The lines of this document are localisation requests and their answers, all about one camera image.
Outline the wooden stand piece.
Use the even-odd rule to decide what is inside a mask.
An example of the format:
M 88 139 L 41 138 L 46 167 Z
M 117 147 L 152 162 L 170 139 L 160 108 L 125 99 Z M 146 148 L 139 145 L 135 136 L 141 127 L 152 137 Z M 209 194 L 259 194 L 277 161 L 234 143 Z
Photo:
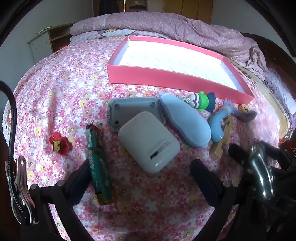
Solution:
M 222 139 L 219 142 L 213 143 L 210 149 L 210 157 L 213 159 L 220 159 L 224 151 L 223 148 L 230 143 L 229 136 L 230 136 L 231 129 L 233 127 L 233 118 L 231 116 L 224 118 L 223 127 L 224 127 L 223 129 L 224 137 L 222 137 Z

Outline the grey curved claw tool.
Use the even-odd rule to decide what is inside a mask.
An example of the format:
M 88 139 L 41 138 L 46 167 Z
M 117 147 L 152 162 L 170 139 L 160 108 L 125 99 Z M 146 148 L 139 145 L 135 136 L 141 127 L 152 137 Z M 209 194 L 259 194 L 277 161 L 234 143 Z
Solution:
M 252 120 L 254 120 L 257 116 L 257 112 L 254 110 L 251 110 L 248 113 L 243 113 L 239 111 L 238 109 L 234 109 L 232 114 L 236 116 L 239 120 L 243 121 L 244 123 L 248 123 Z

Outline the wooden chess piece disc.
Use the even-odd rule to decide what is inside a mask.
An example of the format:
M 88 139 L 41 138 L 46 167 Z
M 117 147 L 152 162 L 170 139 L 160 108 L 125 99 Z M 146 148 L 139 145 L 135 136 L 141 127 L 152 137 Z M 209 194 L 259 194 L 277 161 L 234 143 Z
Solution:
M 242 104 L 239 106 L 239 110 L 243 113 L 243 114 L 247 114 L 250 112 L 250 108 L 249 106 L 247 106 L 246 104 Z

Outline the red small hair clip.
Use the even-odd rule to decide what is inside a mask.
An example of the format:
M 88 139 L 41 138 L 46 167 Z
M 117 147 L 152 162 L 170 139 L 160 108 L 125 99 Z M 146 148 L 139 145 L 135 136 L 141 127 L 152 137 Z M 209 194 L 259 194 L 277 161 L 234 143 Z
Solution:
M 72 149 L 72 143 L 66 137 L 62 137 L 58 132 L 54 132 L 50 136 L 49 143 L 52 145 L 53 152 L 63 156 L 66 156 Z

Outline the green lighter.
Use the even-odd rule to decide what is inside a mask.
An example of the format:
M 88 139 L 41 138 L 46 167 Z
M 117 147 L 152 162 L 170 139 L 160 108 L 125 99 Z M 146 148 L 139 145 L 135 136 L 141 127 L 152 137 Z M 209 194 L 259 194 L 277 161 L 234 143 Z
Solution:
M 100 205 L 109 205 L 114 202 L 114 189 L 108 171 L 102 131 L 95 125 L 87 125 L 86 140 L 95 195 Z

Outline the green blue cartoon figurine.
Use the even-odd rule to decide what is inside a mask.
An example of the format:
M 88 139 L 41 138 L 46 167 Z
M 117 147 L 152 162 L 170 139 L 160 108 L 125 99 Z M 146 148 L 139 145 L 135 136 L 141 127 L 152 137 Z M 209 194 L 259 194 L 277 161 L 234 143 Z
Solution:
M 213 92 L 205 94 L 203 91 L 200 91 L 199 93 L 191 94 L 186 102 L 198 112 L 205 110 L 212 113 L 215 109 L 216 96 Z

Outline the white earbuds case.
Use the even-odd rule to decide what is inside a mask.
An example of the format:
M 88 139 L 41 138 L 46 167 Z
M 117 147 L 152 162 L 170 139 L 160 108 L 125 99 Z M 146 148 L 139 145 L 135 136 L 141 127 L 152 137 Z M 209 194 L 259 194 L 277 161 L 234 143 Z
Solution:
M 147 173 L 158 173 L 180 151 L 175 136 L 152 113 L 143 111 L 118 132 L 121 144 Z

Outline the grey plastic block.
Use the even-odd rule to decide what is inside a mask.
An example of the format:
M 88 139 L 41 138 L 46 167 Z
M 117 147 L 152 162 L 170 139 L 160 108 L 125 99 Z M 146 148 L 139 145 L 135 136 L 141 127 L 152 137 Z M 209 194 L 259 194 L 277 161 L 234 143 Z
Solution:
M 115 98 L 109 102 L 106 113 L 108 127 L 118 132 L 128 121 L 144 111 L 153 114 L 162 124 L 166 123 L 156 97 L 129 97 Z

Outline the metal spring clamp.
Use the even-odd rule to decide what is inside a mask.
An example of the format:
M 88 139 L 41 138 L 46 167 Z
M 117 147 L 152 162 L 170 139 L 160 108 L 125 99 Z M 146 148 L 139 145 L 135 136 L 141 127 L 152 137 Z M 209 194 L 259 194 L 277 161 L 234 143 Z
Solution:
M 23 213 L 21 213 L 20 209 L 16 205 L 16 202 L 13 201 L 13 198 L 11 198 L 11 207 L 15 218 L 19 224 L 21 224 L 22 214 L 26 214 L 29 216 L 28 219 L 30 225 L 37 224 L 38 221 L 34 218 L 35 204 L 30 196 L 27 184 L 27 163 L 23 156 L 19 156 L 17 161 L 14 185 L 16 188 L 16 198 L 20 201 L 21 207 L 23 208 Z

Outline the white pillow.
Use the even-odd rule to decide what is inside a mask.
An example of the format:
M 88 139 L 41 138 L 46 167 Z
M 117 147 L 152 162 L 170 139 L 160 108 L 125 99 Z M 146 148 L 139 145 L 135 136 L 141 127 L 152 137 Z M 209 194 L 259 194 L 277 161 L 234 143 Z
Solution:
M 283 102 L 284 106 L 295 121 L 295 99 L 292 97 L 288 86 L 284 83 L 278 72 L 274 68 L 269 68 L 266 75 L 266 82 L 274 92 L 274 95 Z

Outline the pink floral bed sheet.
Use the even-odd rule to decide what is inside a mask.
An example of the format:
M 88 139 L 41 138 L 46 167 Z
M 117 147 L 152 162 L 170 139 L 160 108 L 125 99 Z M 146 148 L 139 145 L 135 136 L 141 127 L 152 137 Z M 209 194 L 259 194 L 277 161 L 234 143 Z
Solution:
M 157 86 L 111 84 L 107 62 L 123 37 L 82 41 L 67 46 L 30 68 L 14 90 L 18 120 L 15 156 L 27 161 L 27 182 L 54 185 L 78 169 L 87 157 L 86 125 L 103 129 L 115 203 L 100 206 L 93 186 L 75 206 L 95 240 L 192 240 L 213 213 L 190 175 L 200 158 L 221 179 L 237 185 L 238 164 L 224 155 L 210 157 L 210 146 L 193 149 L 181 143 L 177 157 L 157 174 L 145 173 L 108 127 L 106 112 L 114 98 L 155 96 Z M 58 132 L 71 151 L 52 151 L 50 136 Z

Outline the dark wooden headboard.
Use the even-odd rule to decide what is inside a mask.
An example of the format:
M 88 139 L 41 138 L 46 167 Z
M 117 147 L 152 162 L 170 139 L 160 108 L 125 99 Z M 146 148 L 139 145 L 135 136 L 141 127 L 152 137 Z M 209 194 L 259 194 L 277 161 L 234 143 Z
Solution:
M 255 40 L 263 52 L 268 68 L 273 68 L 287 85 L 293 98 L 295 98 L 295 61 L 273 41 L 250 33 L 242 33 L 244 37 Z

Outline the pink shallow cardboard box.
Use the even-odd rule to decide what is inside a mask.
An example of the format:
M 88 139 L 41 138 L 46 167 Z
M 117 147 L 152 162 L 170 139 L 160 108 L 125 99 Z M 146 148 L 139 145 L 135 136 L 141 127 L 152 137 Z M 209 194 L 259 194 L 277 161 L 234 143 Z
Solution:
M 250 103 L 254 95 L 221 54 L 185 42 L 149 36 L 126 37 L 107 63 L 112 84 L 149 85 L 213 92 L 220 99 Z

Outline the purple floral quilt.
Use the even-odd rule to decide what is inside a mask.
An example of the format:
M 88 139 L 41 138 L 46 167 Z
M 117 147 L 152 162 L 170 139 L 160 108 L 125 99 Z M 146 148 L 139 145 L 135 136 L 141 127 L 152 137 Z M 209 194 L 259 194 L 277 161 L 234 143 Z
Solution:
M 201 20 L 174 13 L 141 11 L 96 16 L 75 23 L 70 34 L 77 36 L 107 29 L 131 29 L 163 34 L 173 40 L 217 51 L 253 71 L 267 71 L 264 54 L 255 40 L 244 37 L 237 30 L 209 25 Z

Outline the wooden wardrobe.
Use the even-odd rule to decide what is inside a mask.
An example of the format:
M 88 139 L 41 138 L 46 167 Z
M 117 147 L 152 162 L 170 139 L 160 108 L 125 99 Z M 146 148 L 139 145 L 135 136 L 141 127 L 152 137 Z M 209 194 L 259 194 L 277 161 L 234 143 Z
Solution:
M 147 11 L 175 13 L 190 19 L 211 22 L 213 0 L 152 0 Z

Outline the grey bedside cabinet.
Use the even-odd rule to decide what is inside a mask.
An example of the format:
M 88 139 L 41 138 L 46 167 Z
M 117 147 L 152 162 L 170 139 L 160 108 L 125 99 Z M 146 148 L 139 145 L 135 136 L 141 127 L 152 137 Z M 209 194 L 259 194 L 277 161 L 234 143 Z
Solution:
M 47 27 L 27 41 L 33 54 L 34 62 L 50 56 L 70 44 L 70 29 L 74 23 Z

